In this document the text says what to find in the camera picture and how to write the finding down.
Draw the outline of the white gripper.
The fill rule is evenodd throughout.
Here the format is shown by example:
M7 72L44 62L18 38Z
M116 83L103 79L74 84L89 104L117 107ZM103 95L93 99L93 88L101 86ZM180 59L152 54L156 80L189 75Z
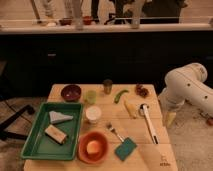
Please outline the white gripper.
M166 127L169 127L176 117L176 113L185 103L185 100L174 93L170 89L164 88L158 96L162 113L167 115Z

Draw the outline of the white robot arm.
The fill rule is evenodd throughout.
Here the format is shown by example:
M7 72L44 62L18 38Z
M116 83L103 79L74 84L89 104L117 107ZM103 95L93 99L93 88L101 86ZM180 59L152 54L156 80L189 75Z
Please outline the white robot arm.
M200 63L191 63L169 71L165 75L165 88L158 99L163 125L168 127L185 101L207 114L213 114L213 88L204 84L207 70Z

